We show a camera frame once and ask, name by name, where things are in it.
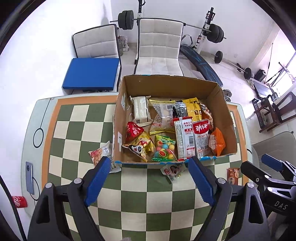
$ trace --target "blue gripper pad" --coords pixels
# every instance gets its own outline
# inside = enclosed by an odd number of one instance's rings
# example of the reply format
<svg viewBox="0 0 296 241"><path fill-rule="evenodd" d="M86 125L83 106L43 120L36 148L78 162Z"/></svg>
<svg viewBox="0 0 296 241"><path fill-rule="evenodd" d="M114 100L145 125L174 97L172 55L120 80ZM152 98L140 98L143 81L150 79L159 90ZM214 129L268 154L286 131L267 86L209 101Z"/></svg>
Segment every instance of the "blue gripper pad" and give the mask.
<svg viewBox="0 0 296 241"><path fill-rule="evenodd" d="M213 207L215 205L213 187L192 158L189 159L188 170L204 202Z"/></svg>
<svg viewBox="0 0 296 241"><path fill-rule="evenodd" d="M111 161L109 158L102 158L98 165L100 168L95 174L94 178L87 187L87 194L84 200L84 204L88 207L96 201L98 195L102 189L102 186L111 170Z"/></svg>
<svg viewBox="0 0 296 241"><path fill-rule="evenodd" d="M262 163L264 163L265 165L271 167L273 170L280 172L283 170L283 163L282 161L279 161L278 159L275 159L274 157L268 155L268 154L264 154L261 157L261 161Z"/></svg>

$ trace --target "smartphone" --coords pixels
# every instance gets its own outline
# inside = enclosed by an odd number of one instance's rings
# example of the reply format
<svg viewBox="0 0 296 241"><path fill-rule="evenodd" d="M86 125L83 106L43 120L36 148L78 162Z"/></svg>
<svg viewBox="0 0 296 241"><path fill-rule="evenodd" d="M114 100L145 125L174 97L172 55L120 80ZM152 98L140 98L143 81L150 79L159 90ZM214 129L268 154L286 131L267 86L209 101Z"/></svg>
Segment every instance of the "smartphone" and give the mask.
<svg viewBox="0 0 296 241"><path fill-rule="evenodd" d="M26 186L27 191L34 195L33 187L33 164L26 161Z"/></svg>

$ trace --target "silver bolt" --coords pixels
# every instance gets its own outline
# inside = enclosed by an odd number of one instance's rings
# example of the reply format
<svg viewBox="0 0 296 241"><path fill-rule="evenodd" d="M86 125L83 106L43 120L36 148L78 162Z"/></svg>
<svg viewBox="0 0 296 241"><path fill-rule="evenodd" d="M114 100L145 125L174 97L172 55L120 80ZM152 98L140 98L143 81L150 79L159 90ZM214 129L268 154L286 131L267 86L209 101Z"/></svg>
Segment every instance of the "silver bolt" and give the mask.
<svg viewBox="0 0 296 241"><path fill-rule="evenodd" d="M79 184L79 183L81 183L82 182L82 179L81 178L76 178L76 179L74 179L74 183L75 184Z"/></svg>
<svg viewBox="0 0 296 241"><path fill-rule="evenodd" d="M220 183L220 184L224 184L226 181L225 181L225 179L224 178L218 178L218 182Z"/></svg>
<svg viewBox="0 0 296 241"><path fill-rule="evenodd" d="M247 186L248 186L249 188L253 188L253 187L254 187L254 184L253 184L253 183L247 183Z"/></svg>
<svg viewBox="0 0 296 241"><path fill-rule="evenodd" d="M45 187L46 187L46 188L51 188L51 187L52 187L52 183L47 183L47 184L45 184Z"/></svg>

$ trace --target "green and white checkered pattern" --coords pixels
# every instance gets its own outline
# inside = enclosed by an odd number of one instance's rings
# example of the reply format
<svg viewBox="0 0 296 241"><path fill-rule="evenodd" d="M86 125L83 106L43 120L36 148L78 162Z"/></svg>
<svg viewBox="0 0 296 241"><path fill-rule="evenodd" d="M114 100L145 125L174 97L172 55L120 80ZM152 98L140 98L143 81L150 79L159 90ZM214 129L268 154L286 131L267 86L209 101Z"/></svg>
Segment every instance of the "green and white checkered pattern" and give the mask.
<svg viewBox="0 0 296 241"><path fill-rule="evenodd" d="M50 148L48 181L69 184L94 166L88 154L108 140L112 142L115 103L62 105ZM204 161L217 177L240 167L241 154ZM171 183L159 165L127 165L108 175L97 202L89 211L106 241L131 237L132 241L193 240L210 206L205 203L186 170ZM80 240L69 203L64 204L74 240ZM218 240L224 240L234 211L231 203Z"/></svg>

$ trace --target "open cardboard box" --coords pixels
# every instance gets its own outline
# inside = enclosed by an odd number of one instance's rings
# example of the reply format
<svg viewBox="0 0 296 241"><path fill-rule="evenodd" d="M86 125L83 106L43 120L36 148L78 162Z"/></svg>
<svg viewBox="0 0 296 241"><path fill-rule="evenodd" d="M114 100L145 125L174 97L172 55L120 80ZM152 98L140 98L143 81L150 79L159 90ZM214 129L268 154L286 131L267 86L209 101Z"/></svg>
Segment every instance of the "open cardboard box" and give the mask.
<svg viewBox="0 0 296 241"><path fill-rule="evenodd" d="M151 96L154 100L181 100L197 97L212 112L214 127L218 127L225 140L226 147L221 156L228 156L237 152L237 140L233 121L224 99L223 91L217 83L195 78L168 76L168 75L129 75L123 77L115 107L113 160L116 163L129 164L161 164L160 162L144 162L130 150L123 148L125 144L126 125L132 121L131 97ZM154 119L156 111L150 108L151 118ZM150 126L144 128L149 133ZM161 133L176 139L172 133ZM202 157L202 160L216 158L215 156Z"/></svg>

